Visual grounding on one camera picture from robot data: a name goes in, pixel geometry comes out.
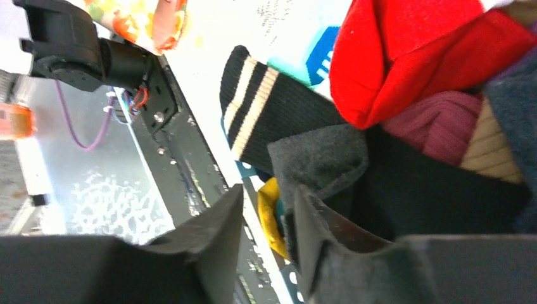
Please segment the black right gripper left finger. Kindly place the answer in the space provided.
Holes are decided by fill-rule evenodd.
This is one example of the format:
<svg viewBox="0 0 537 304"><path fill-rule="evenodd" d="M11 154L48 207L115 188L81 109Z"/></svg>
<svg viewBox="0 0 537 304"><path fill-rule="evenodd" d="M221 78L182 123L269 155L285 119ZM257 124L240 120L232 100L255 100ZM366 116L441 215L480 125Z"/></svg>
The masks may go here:
<svg viewBox="0 0 537 304"><path fill-rule="evenodd" d="M2 303L232 303L243 187L147 245L113 236L1 238Z"/></svg>

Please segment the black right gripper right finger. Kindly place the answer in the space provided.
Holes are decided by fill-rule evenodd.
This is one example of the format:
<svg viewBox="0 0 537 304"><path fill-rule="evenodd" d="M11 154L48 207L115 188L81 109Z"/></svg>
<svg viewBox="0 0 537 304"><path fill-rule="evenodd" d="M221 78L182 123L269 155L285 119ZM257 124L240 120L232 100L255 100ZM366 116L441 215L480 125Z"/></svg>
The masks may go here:
<svg viewBox="0 0 537 304"><path fill-rule="evenodd" d="M307 303L536 302L534 235L411 235L390 243L304 186L294 223Z"/></svg>

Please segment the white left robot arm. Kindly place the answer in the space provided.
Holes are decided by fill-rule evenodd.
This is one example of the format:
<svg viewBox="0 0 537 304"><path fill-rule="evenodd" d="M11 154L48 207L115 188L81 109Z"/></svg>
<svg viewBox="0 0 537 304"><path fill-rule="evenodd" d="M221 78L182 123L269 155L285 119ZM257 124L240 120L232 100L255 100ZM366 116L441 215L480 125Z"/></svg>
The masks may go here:
<svg viewBox="0 0 537 304"><path fill-rule="evenodd" d="M86 92L114 86L138 93L131 108L152 134L179 111L155 55L99 37L90 15L67 1L1 1L1 75L59 80Z"/></svg>

